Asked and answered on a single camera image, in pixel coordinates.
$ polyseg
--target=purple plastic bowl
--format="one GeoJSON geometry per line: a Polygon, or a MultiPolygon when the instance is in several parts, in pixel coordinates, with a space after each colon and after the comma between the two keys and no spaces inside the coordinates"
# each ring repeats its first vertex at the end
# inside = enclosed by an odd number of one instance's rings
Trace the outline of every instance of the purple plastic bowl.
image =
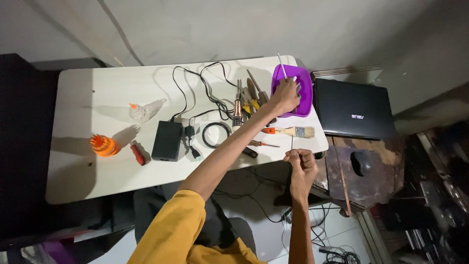
{"type": "MultiPolygon", "coordinates": [[[[307,117],[310,115],[311,108],[313,105],[313,84],[311,82],[311,76],[307,69],[291,66],[291,65],[283,65],[285,67],[285,72],[287,73],[288,77],[295,77],[296,76],[296,83],[301,84],[301,90],[299,94],[301,95],[300,105],[296,108],[296,114],[293,112],[285,113],[279,117],[289,117],[289,116],[299,116],[299,117],[307,117]]],[[[280,80],[285,78],[285,74],[283,74],[282,66],[279,64],[275,67],[272,75],[272,94],[277,89],[277,86],[280,84],[280,80]]]]}

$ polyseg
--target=laptop lid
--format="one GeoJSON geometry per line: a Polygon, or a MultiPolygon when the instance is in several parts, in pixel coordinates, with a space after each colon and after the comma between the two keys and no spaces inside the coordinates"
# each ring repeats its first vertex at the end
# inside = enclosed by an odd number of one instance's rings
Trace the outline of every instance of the laptop lid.
{"type": "Polygon", "coordinates": [[[397,134],[386,88],[316,78],[315,97],[326,134],[374,140],[397,134]]]}

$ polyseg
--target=computer mouse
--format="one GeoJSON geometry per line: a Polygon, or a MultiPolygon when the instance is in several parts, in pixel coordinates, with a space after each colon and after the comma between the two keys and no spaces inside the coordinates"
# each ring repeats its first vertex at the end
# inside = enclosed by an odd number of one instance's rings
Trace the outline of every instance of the computer mouse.
{"type": "Polygon", "coordinates": [[[354,151],[350,154],[352,168],[358,176],[368,176],[371,174],[370,159],[363,151],[354,151]]]}

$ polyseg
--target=black box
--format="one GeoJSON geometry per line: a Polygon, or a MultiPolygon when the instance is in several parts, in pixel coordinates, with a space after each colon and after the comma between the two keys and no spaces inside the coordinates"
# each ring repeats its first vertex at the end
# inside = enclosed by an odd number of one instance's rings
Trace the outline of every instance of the black box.
{"type": "Polygon", "coordinates": [[[177,161],[181,138],[181,123],[160,121],[156,130],[151,158],[161,161],[177,161]]]}

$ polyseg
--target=hand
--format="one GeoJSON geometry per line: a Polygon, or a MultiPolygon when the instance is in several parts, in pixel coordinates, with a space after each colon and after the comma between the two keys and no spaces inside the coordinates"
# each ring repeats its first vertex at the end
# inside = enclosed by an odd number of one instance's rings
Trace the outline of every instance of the hand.
{"type": "Polygon", "coordinates": [[[292,149],[285,153],[283,161],[293,166],[290,193],[294,200],[308,202],[313,181],[318,175],[318,166],[311,150],[292,149]]]}
{"type": "Polygon", "coordinates": [[[300,98],[296,94],[296,82],[293,78],[280,80],[280,85],[277,86],[269,103],[278,116],[292,111],[300,104],[300,98]]]}

